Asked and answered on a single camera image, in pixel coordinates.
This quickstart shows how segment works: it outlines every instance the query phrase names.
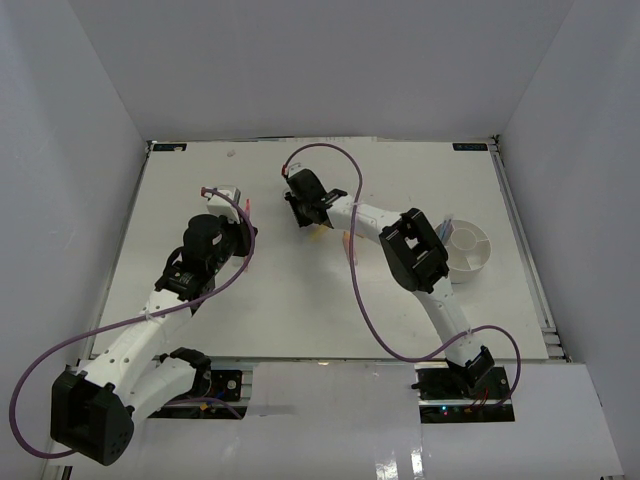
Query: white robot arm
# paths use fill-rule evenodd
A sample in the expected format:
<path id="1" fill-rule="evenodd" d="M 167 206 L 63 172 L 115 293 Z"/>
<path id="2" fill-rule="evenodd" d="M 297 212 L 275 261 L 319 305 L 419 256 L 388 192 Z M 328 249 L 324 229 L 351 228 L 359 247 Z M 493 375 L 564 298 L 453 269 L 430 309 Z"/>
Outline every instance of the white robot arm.
<path id="1" fill-rule="evenodd" d="M 352 196 L 337 189 L 327 192 L 301 164 L 291 165 L 283 175 L 291 189 L 285 199 L 300 227 L 350 230 Z M 443 343 L 471 330 L 448 278 L 447 251 L 421 211 L 390 212 L 359 204 L 355 232 L 382 246 L 394 278 L 422 304 Z M 465 391 L 474 391 L 494 365 L 489 350 L 472 333 L 450 345 L 445 356 Z"/>
<path id="2" fill-rule="evenodd" d="M 218 191 L 236 204 L 240 199 L 235 187 Z M 122 455 L 137 423 L 178 396 L 202 397 L 211 387 L 211 359 L 185 348 L 161 355 L 162 364 L 143 375 L 193 316 L 197 300 L 214 289 L 227 261 L 249 254 L 251 227 L 217 196 L 203 196 L 210 213 L 189 221 L 183 246 L 169 256 L 140 312 L 147 320 L 127 327 L 80 372 L 63 372 L 53 384 L 51 437 L 103 465 Z"/>

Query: white enclosure wall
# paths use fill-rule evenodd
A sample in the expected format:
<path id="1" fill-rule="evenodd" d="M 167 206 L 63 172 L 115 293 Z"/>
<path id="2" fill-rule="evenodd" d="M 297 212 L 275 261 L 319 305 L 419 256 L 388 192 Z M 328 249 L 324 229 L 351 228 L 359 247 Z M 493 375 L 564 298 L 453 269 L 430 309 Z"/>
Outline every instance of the white enclosure wall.
<path id="1" fill-rule="evenodd" d="M 640 478 L 640 3 L 577 1 L 504 133 L 561 338 Z"/>
<path id="2" fill-rule="evenodd" d="M 0 2 L 0 477 L 37 478 L 7 422 L 26 366 L 95 321 L 144 143 L 66 0 Z M 52 380 L 33 375 L 20 425 L 44 448 Z"/>
<path id="3" fill-rule="evenodd" d="M 571 0 L 71 0 L 147 140 L 500 133 Z"/>

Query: white backdrop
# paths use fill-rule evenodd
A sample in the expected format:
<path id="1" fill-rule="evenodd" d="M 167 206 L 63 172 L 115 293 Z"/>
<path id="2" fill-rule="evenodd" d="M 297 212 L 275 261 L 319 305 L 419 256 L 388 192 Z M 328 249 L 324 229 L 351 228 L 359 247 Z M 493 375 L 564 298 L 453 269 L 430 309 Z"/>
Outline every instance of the white backdrop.
<path id="1" fill-rule="evenodd" d="M 571 0 L 71 0 L 145 139 L 489 137 Z"/>
<path id="2" fill-rule="evenodd" d="M 627 478 L 640 478 L 640 4 L 576 2 L 504 134 L 560 336 L 589 368 Z"/>
<path id="3" fill-rule="evenodd" d="M 95 321 L 144 143 L 65 0 L 0 1 L 0 477 L 42 462 L 9 431 L 9 396 L 40 353 Z M 44 448 L 51 384 L 36 370 L 19 424 Z"/>

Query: black bracket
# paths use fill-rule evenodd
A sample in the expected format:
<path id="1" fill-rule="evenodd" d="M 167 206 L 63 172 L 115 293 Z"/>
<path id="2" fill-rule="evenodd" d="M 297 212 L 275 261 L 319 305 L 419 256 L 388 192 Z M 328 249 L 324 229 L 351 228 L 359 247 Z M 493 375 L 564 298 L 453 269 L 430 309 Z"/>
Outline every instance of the black bracket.
<path id="1" fill-rule="evenodd" d="M 334 188 L 327 193 L 316 174 L 308 168 L 285 178 L 291 192 L 285 193 L 284 199 L 291 205 L 298 226 L 316 224 L 331 227 L 327 210 L 347 192 Z"/>
<path id="2" fill-rule="evenodd" d="M 99 387 L 63 372 L 51 389 L 51 438 L 102 465 L 111 465 L 133 436 L 133 407 L 125 407 L 114 385 Z"/>
<path id="3" fill-rule="evenodd" d="M 469 394 L 473 394 L 478 389 L 480 382 L 484 379 L 495 362 L 491 356 L 491 352 L 484 345 L 480 347 L 480 353 L 473 359 L 469 360 L 464 367 L 457 365 L 447 359 L 449 370 L 460 385 L 460 388 L 466 390 Z"/>
<path id="4" fill-rule="evenodd" d="M 411 388 L 419 392 L 421 423 L 513 422 L 513 405 L 500 407 L 487 400 L 502 400 L 509 395 L 509 379 L 504 367 L 493 367 L 474 391 L 460 387 L 449 368 L 429 367 L 416 370 L 418 382 Z M 461 405 L 459 400 L 466 400 Z"/>
<path id="5" fill-rule="evenodd" d="M 154 143 L 154 152 L 184 152 L 187 149 L 186 143 Z"/>
<path id="6" fill-rule="evenodd" d="M 432 293 L 433 285 L 449 275 L 447 250 L 417 208 L 401 214 L 400 220 L 382 229 L 379 238 L 391 274 L 405 290 Z"/>
<path id="7" fill-rule="evenodd" d="M 237 402 L 242 398 L 242 370 L 211 370 L 211 389 L 207 397 L 225 402 Z"/>
<path id="8" fill-rule="evenodd" d="M 168 355 L 166 353 L 160 355 L 160 363 L 164 362 L 167 358 L 176 358 L 185 361 L 196 371 L 191 390 L 179 398 L 199 397 L 209 391 L 209 387 L 211 386 L 211 358 L 198 350 L 184 347 L 180 347 Z"/>
<path id="9" fill-rule="evenodd" d="M 488 399 L 490 400 L 506 397 L 509 386 L 504 367 L 494 366 L 491 354 L 486 347 L 482 347 L 475 362 L 468 362 L 467 365 L 474 363 L 482 366 L 482 370 L 476 372 L 477 375 L 460 372 L 462 367 L 451 363 L 447 364 L 449 368 L 422 368 L 416 371 L 418 382 L 411 385 L 411 388 L 420 391 L 422 400 L 474 398 L 485 388 L 489 389 Z"/>

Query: small white bowl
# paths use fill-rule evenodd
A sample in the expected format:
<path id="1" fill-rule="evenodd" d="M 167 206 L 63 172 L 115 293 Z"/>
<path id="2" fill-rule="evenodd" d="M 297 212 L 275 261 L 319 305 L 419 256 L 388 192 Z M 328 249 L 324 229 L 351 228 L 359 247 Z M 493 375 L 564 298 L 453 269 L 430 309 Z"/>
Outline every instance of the small white bowl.
<path id="1" fill-rule="evenodd" d="M 452 283 L 473 279 L 491 256 L 491 242 L 480 227 L 465 220 L 452 220 L 453 232 L 445 248 L 449 252 L 449 278 Z"/>

